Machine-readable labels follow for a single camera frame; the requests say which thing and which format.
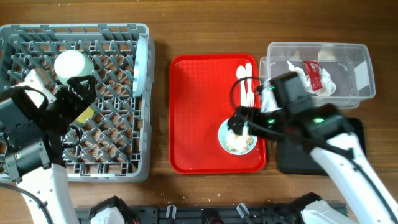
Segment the yellow plastic cup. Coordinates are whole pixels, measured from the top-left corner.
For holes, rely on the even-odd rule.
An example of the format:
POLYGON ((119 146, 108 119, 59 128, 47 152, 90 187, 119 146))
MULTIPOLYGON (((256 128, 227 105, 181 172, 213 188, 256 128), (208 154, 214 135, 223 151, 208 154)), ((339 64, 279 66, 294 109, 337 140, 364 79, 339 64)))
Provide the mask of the yellow plastic cup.
POLYGON ((82 112, 82 114, 80 114, 80 115, 75 119, 75 121, 76 121, 77 123, 83 124, 83 123, 86 122, 87 119, 91 119, 91 118, 94 116, 94 114, 95 114, 94 109, 93 109, 91 106, 89 106, 89 107, 87 107, 86 110, 84 110, 84 112, 82 112))

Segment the mint green bowl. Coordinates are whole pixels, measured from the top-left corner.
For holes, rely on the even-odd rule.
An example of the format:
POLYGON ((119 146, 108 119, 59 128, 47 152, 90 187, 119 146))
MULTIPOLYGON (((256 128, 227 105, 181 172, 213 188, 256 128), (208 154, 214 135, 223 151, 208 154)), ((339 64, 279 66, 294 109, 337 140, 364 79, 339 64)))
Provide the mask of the mint green bowl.
POLYGON ((88 56, 81 52, 66 50, 55 59, 54 69, 60 83, 67 85, 67 81, 71 77, 91 75, 94 64, 88 56))

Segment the red ketchup sachet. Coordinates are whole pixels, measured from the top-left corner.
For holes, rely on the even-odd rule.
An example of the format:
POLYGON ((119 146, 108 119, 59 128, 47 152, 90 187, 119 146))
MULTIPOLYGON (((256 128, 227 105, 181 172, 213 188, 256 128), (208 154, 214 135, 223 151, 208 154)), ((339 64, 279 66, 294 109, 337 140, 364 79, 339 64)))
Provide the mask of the red ketchup sachet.
POLYGON ((320 76, 320 63, 314 60, 304 60, 303 64, 310 79, 312 90, 317 91, 322 89, 323 85, 320 76))

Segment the light blue round plate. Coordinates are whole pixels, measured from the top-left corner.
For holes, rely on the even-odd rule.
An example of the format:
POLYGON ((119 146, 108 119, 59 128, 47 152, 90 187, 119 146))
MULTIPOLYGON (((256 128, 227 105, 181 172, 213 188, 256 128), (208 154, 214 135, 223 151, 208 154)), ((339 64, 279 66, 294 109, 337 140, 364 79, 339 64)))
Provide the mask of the light blue round plate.
POLYGON ((136 57, 134 62, 134 97, 141 96, 146 82, 147 67, 149 61, 149 48, 147 39, 140 36, 137 42, 136 57))

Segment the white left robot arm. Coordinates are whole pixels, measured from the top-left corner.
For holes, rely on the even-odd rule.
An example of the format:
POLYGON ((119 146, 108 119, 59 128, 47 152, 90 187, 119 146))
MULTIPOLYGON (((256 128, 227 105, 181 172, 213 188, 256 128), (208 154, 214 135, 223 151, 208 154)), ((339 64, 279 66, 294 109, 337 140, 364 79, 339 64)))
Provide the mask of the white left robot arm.
POLYGON ((2 187, 22 194, 34 223, 78 223, 68 175, 62 157, 72 144, 62 136, 96 98, 92 76, 71 77, 39 106, 27 94, 30 86, 14 86, 1 93, 2 140, 6 146, 4 169, 12 185, 2 187))

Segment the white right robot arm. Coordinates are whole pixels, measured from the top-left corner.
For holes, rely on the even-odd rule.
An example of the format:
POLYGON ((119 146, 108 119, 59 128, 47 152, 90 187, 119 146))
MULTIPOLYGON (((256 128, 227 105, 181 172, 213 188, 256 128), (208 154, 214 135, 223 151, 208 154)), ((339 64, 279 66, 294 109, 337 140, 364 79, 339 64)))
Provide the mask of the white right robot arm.
POLYGON ((361 223, 397 223, 397 202, 386 189, 361 148, 345 116, 333 105, 286 105, 263 113, 238 107, 228 129, 266 139, 289 139, 328 174, 361 223))

